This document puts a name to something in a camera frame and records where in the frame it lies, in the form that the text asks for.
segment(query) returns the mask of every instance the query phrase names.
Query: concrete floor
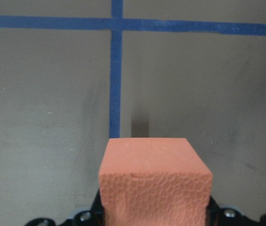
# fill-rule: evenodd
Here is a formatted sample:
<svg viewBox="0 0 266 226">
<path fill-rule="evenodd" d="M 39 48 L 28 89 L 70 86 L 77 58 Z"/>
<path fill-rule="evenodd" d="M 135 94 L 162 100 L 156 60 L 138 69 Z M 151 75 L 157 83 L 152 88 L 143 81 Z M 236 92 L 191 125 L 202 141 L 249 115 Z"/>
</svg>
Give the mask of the concrete floor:
<svg viewBox="0 0 266 226">
<path fill-rule="evenodd" d="M 110 16 L 106 0 L 52 5 L 0 1 L 0 15 Z M 198 6 L 125 0 L 124 16 L 266 23 L 264 0 Z M 266 213 L 266 37 L 124 32 L 123 42 L 121 136 L 186 137 L 217 202 Z M 0 225 L 61 223 L 91 204 L 109 70 L 110 31 L 0 29 Z"/>
</svg>

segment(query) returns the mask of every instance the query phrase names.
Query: blue tape line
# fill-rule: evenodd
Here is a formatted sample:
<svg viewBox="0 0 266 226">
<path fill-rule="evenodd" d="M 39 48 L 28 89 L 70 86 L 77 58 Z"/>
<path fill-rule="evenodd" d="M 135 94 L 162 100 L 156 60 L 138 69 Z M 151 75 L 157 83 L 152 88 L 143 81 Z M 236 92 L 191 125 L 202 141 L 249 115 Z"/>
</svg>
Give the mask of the blue tape line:
<svg viewBox="0 0 266 226">
<path fill-rule="evenodd" d="M 232 35 L 266 36 L 266 24 L 161 21 L 122 18 L 68 18 L 0 16 L 1 28 L 36 28 L 69 30 L 123 30 L 149 32 L 216 32 Z"/>
<path fill-rule="evenodd" d="M 111 14 L 113 18 L 122 18 L 123 1 L 112 0 Z M 111 31 L 110 51 L 110 121 L 109 137 L 120 136 L 120 98 L 122 71 L 122 31 L 114 27 Z"/>
</svg>

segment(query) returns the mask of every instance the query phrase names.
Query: silver bolt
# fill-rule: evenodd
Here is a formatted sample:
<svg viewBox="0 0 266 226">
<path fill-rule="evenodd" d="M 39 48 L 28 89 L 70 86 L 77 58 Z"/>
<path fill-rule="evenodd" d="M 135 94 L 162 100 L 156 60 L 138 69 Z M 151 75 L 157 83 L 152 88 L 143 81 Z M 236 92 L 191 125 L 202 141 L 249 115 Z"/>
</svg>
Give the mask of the silver bolt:
<svg viewBox="0 0 266 226">
<path fill-rule="evenodd" d="M 37 226 L 48 226 L 48 220 L 44 220 L 43 222 L 37 224 Z"/>
<path fill-rule="evenodd" d="M 84 212 L 84 213 L 82 213 L 82 215 L 81 215 L 81 217 L 80 217 L 80 220 L 81 220 L 81 221 L 89 220 L 90 217 L 91 217 L 90 212 Z"/>
<path fill-rule="evenodd" d="M 232 209 L 227 209 L 224 211 L 224 215 L 228 218 L 235 218 L 235 211 Z"/>
</svg>

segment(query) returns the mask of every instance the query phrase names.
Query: block's front face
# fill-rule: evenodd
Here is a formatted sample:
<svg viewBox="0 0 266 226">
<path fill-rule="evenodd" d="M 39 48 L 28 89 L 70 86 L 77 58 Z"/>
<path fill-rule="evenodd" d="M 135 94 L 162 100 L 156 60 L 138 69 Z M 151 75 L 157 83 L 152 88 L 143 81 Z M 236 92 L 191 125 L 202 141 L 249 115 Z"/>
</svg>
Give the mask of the block's front face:
<svg viewBox="0 0 266 226">
<path fill-rule="evenodd" d="M 212 174 L 185 139 L 111 139 L 99 180 L 106 226 L 205 224 Z"/>
</svg>

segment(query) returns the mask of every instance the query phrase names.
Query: robotic claw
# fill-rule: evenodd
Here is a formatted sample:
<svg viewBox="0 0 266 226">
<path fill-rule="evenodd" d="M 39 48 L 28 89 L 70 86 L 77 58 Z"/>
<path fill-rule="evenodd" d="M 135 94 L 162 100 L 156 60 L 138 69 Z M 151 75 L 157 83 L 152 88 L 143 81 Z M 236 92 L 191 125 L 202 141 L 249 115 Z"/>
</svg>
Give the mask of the robotic claw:
<svg viewBox="0 0 266 226">
<path fill-rule="evenodd" d="M 97 192 L 94 202 L 89 210 L 80 211 L 69 217 L 59 226 L 103 226 L 103 206 L 100 193 Z M 211 197 L 207 206 L 206 226 L 266 226 L 266 214 L 260 221 L 254 221 L 243 215 L 240 211 L 219 206 Z M 52 219 L 37 218 L 25 226 L 57 226 Z"/>
</svg>

